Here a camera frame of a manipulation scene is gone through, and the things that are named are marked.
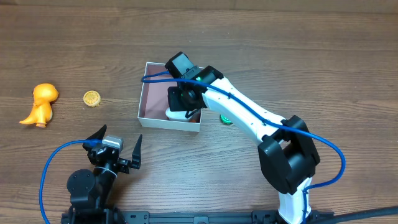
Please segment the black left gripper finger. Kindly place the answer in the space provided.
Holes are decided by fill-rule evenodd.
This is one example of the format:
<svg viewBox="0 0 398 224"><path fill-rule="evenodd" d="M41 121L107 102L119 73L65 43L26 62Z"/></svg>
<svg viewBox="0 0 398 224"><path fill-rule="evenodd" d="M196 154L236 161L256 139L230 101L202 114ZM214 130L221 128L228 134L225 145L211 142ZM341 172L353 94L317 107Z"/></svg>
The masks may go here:
<svg viewBox="0 0 398 224"><path fill-rule="evenodd" d="M97 132L89 136L86 140L100 140L102 141L106 133L107 125L104 124ZM88 152L92 150L93 146L88 143L83 143L83 148Z"/></svg>
<svg viewBox="0 0 398 224"><path fill-rule="evenodd" d="M142 135L139 136L139 139L137 140L132 152L131 168L133 169L140 169L141 167L141 145Z"/></svg>

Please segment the white plush duck toy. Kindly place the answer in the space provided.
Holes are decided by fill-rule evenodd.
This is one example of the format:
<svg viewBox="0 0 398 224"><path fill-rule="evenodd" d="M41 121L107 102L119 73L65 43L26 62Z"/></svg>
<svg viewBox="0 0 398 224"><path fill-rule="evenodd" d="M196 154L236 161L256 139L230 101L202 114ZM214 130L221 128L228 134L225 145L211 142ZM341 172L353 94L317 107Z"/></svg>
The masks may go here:
<svg viewBox="0 0 398 224"><path fill-rule="evenodd" d="M167 108L165 111L165 115L171 121L179 121L179 122L189 122L191 119L194 119L197 113L195 113L190 119L185 117L185 113L187 111L171 111L170 108Z"/></svg>

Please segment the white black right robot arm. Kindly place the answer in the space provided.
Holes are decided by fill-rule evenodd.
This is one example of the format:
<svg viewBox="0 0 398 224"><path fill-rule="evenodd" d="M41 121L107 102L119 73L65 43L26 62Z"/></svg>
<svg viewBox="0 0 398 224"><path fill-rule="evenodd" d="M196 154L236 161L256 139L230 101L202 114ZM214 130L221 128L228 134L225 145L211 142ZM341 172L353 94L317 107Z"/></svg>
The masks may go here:
<svg viewBox="0 0 398 224"><path fill-rule="evenodd" d="M271 113L243 95L217 69L167 64L177 86L169 88L171 112L189 115L208 108L229 118L257 144L261 171L279 193L278 213L286 223L304 223L312 209L305 188L320 163L307 125Z"/></svg>

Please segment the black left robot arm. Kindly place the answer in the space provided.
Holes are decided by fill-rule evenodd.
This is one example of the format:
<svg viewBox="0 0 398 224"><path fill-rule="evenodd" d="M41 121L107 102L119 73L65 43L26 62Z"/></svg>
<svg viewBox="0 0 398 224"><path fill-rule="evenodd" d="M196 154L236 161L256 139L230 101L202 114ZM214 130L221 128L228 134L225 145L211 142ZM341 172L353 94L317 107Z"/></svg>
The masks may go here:
<svg viewBox="0 0 398 224"><path fill-rule="evenodd" d="M94 169L77 170L67 181L70 202L75 210L104 209L118 174L128 174L131 169L141 167L142 136L134 146L132 158L124 159L120 157L123 139L105 135L106 129L104 125L82 144Z"/></svg>

